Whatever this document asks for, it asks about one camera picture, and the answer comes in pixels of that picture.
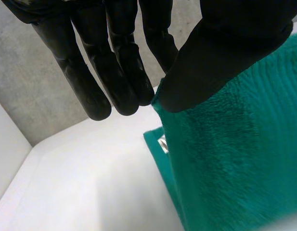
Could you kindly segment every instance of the teal towel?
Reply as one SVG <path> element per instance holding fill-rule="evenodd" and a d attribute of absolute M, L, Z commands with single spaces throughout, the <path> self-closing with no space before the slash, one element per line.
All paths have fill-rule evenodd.
<path fill-rule="evenodd" d="M 144 138 L 157 164 L 161 177 L 167 187 L 168 193 L 173 201 L 178 216 L 181 219 L 182 225 L 185 226 L 181 204 L 176 192 L 176 182 L 171 168 L 169 154 L 166 154 L 162 150 L 158 142 L 158 139 L 160 139 L 163 135 L 163 128 L 157 128 L 155 130 L 144 133 Z"/>
<path fill-rule="evenodd" d="M 165 131 L 187 231 L 253 231 L 297 212 L 297 35 Z"/>

